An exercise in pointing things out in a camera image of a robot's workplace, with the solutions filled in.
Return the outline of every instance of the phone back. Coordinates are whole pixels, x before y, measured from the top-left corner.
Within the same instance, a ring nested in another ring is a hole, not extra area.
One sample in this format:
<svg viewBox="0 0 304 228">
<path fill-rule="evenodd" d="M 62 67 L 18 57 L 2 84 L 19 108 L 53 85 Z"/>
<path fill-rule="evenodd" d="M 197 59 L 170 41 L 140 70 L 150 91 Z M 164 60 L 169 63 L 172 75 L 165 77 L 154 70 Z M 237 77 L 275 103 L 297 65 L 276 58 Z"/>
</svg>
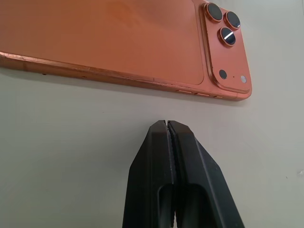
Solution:
<svg viewBox="0 0 304 228">
<path fill-rule="evenodd" d="M 71 76 L 64 72 L 68 68 L 91 71 L 94 77 L 83 76 L 88 79 L 119 84 L 231 99 L 239 93 L 250 95 L 249 90 L 221 87 L 210 77 L 202 3 L 206 2 L 2 0 L 0 52 L 2 58 L 26 60 L 23 70 Z M 1 60 L 0 65 L 18 68 Z"/>
</svg>

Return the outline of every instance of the camera lens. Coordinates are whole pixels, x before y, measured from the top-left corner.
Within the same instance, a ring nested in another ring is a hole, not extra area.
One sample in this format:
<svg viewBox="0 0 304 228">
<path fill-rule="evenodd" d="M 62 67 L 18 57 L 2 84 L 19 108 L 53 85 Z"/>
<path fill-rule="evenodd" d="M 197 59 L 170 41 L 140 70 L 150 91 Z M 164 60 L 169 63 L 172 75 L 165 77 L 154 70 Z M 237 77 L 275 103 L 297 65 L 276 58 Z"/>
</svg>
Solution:
<svg viewBox="0 0 304 228">
<path fill-rule="evenodd" d="M 223 19 L 223 13 L 216 4 L 209 3 L 207 9 L 210 16 L 216 21 L 221 21 Z"/>
<path fill-rule="evenodd" d="M 220 70 L 219 75 L 221 78 L 226 79 L 227 78 L 227 73 L 225 70 Z"/>
<path fill-rule="evenodd" d="M 241 26 L 238 16 L 234 12 L 228 12 L 226 14 L 228 22 L 236 29 Z"/>
<path fill-rule="evenodd" d="M 222 38 L 224 39 L 224 41 L 229 44 L 229 45 L 234 45 L 236 42 L 236 37 L 233 33 L 233 31 L 231 31 L 228 28 L 222 28 L 220 31 L 220 35 L 222 36 Z"/>
</svg>

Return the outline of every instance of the white table surface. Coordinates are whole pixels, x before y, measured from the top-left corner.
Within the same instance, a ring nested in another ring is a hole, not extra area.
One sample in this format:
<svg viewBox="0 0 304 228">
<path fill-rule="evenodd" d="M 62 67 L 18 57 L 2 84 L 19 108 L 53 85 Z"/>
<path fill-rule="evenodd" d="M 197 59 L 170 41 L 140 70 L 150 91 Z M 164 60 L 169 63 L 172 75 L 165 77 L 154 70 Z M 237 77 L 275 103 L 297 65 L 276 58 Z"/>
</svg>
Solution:
<svg viewBox="0 0 304 228">
<path fill-rule="evenodd" d="M 121 228 L 150 125 L 188 125 L 247 228 L 304 226 L 301 0 L 215 0 L 236 12 L 253 93 L 230 102 L 0 69 L 0 227 Z"/>
</svg>

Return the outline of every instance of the smartphone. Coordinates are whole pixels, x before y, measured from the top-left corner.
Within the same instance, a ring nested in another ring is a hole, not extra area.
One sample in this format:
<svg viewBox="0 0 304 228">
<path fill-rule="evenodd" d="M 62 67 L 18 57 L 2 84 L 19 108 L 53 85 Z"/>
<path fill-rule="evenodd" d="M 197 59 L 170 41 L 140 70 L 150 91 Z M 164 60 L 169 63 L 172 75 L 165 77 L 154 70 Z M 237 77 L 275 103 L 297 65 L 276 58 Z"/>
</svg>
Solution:
<svg viewBox="0 0 304 228">
<path fill-rule="evenodd" d="M 0 66 L 242 100 L 236 13 L 204 0 L 2 0 Z"/>
</svg>

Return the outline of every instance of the orange smartphone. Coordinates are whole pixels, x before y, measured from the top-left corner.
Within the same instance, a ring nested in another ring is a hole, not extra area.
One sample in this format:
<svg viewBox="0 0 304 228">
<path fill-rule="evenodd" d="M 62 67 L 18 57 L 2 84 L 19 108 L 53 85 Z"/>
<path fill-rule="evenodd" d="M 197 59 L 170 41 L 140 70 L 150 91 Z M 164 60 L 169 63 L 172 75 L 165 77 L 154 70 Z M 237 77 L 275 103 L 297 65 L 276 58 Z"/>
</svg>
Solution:
<svg viewBox="0 0 304 228">
<path fill-rule="evenodd" d="M 2 0 L 0 66 L 246 99 L 237 15 L 204 0 Z"/>
</svg>

